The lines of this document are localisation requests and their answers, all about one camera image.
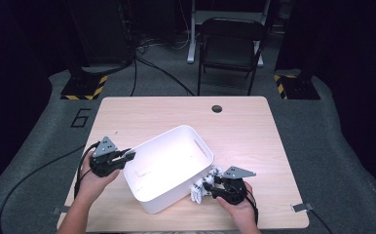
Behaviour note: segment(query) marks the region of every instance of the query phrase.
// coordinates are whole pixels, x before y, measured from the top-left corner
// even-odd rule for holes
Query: wooden table
[[[211,109],[222,107],[220,113]],[[263,97],[107,97],[97,112],[87,147],[107,136],[119,149],[133,148],[180,125],[191,126],[214,154],[214,165],[257,173],[253,187],[261,229],[305,228],[302,203],[268,102]],[[73,183],[65,205],[73,201]],[[59,218],[60,226],[65,214]],[[158,214],[147,214],[120,174],[91,208],[88,232],[216,231],[236,229],[214,199],[199,205],[183,198]]]

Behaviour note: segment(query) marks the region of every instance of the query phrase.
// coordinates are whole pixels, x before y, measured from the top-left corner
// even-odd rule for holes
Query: black chair
[[[201,75],[203,70],[206,73],[206,67],[246,72],[245,78],[252,72],[248,87],[212,84],[248,89],[250,95],[267,31],[262,23],[254,20],[212,18],[204,21],[200,34],[197,95],[200,95]],[[254,52],[254,43],[258,41],[258,50]]]

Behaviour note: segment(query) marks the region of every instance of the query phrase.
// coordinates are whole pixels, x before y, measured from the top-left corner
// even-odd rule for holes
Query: chair leg
[[[199,62],[200,67],[198,68],[198,88],[197,88],[197,96],[200,95],[200,88],[201,88],[201,73],[202,73],[202,66]]]
[[[248,96],[251,95],[252,84],[254,83],[254,78],[255,78],[255,70],[256,68],[252,70],[251,81],[249,83],[248,94],[247,94]]]

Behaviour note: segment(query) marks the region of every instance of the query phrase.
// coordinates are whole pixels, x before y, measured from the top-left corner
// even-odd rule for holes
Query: black curtain
[[[327,84],[344,137],[376,177],[376,1],[297,0],[276,64],[293,68]]]
[[[52,39],[56,25],[50,17],[63,25],[86,65],[62,0],[0,0],[0,175],[46,108],[52,93],[49,77],[66,69]]]

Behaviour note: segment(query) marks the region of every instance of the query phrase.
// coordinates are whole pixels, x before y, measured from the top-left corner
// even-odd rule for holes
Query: white storage box
[[[140,144],[123,173],[133,196],[155,214],[190,194],[191,186],[207,176],[213,155],[189,126],[183,125]]]

